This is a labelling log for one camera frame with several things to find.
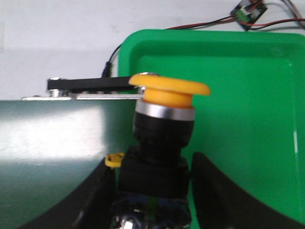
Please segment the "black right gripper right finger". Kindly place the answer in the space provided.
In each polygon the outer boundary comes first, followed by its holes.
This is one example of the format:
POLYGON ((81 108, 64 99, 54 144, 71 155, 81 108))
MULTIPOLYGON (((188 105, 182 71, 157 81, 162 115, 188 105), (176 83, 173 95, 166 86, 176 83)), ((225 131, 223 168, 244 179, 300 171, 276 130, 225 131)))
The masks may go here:
POLYGON ((236 185, 201 152, 192 157, 192 187, 201 229, 303 229, 236 185))

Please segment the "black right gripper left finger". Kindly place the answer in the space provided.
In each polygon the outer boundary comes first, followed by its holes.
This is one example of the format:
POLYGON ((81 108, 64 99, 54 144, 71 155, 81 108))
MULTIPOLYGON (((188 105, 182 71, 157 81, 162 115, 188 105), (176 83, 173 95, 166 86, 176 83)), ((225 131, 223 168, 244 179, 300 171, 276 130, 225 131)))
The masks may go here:
POLYGON ((108 229, 115 197, 115 171, 103 159, 62 201, 20 229, 108 229))

